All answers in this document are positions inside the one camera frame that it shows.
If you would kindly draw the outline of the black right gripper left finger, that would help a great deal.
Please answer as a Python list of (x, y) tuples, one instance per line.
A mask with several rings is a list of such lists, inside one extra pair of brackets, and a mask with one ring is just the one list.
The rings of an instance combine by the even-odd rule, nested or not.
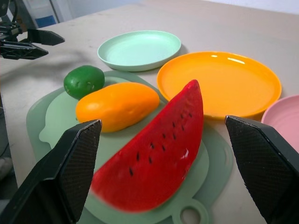
[(76, 224), (89, 192), (102, 123), (66, 130), (30, 171), (0, 214), (0, 224)]

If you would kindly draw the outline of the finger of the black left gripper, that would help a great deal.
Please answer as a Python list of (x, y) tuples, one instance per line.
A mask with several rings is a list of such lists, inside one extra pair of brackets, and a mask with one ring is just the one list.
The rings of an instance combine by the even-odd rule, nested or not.
[(32, 43), (40, 43), (42, 45), (55, 46), (65, 42), (65, 39), (52, 31), (28, 29), (28, 41)]
[(5, 59), (35, 60), (48, 54), (48, 51), (31, 43), (0, 41), (0, 55)]

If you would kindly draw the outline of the orange mango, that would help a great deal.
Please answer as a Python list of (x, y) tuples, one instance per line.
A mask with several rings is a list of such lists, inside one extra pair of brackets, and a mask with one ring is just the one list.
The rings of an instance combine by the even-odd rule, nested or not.
[(80, 123), (99, 119), (102, 132), (111, 133), (138, 123), (159, 104), (159, 95), (144, 84), (116, 83), (79, 100), (76, 117)]

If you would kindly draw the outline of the red watermelon slice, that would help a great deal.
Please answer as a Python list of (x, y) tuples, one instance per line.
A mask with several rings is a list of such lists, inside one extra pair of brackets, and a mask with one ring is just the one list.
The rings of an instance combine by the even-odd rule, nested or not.
[(190, 81), (160, 113), (94, 174), (92, 192), (126, 212), (152, 210), (182, 185), (203, 133), (203, 99)]

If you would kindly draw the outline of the orange plate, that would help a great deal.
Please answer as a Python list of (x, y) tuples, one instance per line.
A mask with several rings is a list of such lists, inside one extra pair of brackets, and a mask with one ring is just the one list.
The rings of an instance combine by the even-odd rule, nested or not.
[(254, 117), (277, 101), (282, 92), (278, 76), (251, 58), (219, 51), (178, 56), (161, 67), (157, 86), (171, 100), (191, 80), (200, 85), (204, 115)]

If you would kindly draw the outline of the blue and white box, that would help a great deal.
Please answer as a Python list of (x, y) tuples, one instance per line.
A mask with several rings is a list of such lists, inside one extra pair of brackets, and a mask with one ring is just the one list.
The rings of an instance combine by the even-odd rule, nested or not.
[(23, 0), (23, 3), (37, 28), (58, 23), (50, 0)]

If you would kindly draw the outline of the green lime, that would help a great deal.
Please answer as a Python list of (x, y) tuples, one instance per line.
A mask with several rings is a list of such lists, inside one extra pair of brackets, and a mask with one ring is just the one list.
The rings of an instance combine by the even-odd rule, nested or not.
[(77, 67), (70, 71), (64, 78), (64, 90), (68, 95), (77, 100), (102, 89), (104, 84), (104, 72), (91, 65)]

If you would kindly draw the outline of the light green plate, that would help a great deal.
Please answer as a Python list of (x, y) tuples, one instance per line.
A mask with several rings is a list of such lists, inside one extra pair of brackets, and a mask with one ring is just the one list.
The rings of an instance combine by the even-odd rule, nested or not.
[(129, 72), (156, 69), (175, 58), (181, 40), (174, 34), (158, 30), (124, 33), (103, 42), (97, 54), (108, 67)]

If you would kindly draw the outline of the pink plate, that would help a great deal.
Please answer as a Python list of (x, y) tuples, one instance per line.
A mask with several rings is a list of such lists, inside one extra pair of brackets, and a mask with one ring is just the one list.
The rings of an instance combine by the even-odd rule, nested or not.
[(285, 97), (272, 104), (261, 122), (275, 128), (299, 153), (299, 95)]

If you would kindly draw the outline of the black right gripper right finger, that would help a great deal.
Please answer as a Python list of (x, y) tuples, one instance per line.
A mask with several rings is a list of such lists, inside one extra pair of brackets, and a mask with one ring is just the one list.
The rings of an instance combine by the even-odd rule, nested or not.
[(244, 184), (267, 224), (299, 224), (299, 153), (271, 126), (228, 115)]

